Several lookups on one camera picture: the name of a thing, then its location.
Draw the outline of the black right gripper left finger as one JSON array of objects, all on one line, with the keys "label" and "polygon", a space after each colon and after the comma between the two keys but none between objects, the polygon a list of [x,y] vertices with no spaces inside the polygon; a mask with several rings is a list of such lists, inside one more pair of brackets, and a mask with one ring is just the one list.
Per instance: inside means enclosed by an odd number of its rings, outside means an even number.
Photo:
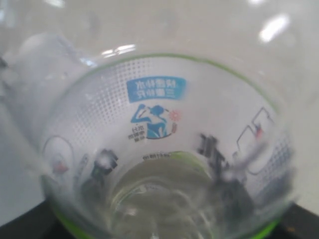
[{"label": "black right gripper left finger", "polygon": [[73,239],[47,201],[0,227],[2,239]]}]

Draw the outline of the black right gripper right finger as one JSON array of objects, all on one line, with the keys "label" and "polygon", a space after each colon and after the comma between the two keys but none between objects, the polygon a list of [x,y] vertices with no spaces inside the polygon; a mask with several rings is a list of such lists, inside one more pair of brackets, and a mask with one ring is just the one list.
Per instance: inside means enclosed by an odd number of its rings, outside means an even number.
[{"label": "black right gripper right finger", "polygon": [[319,217],[294,204],[267,239],[319,239]]}]

